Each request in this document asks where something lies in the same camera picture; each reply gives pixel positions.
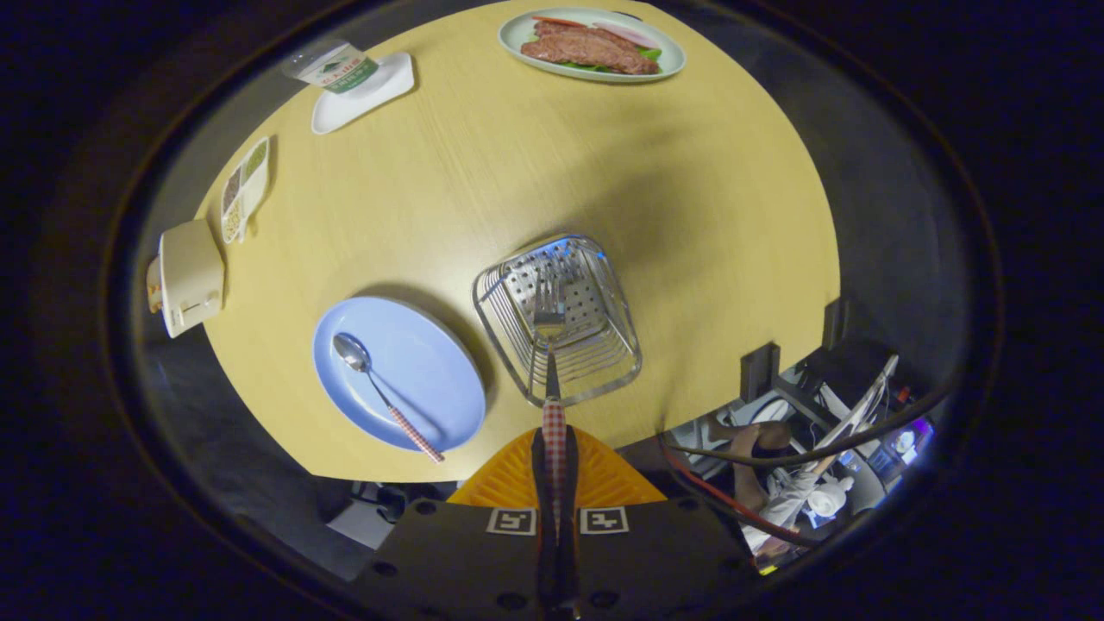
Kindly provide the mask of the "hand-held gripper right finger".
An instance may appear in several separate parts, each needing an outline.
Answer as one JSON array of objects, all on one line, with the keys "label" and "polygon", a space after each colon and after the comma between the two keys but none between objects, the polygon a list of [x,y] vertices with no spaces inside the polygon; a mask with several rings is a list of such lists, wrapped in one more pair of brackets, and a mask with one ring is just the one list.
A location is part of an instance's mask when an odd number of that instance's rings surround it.
[{"label": "hand-held gripper right finger", "polygon": [[698,492],[658,490],[573,429],[556,478],[559,618],[713,620],[756,590],[735,519]]}]

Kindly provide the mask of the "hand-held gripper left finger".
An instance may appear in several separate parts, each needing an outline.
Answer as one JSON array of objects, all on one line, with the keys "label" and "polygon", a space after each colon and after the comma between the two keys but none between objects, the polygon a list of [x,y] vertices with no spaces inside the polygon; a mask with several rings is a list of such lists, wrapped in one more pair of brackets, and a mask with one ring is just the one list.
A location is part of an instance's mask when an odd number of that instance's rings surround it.
[{"label": "hand-held gripper left finger", "polygon": [[553,526],[539,430],[509,442],[457,498],[411,503],[352,583],[388,620],[541,620]]}]

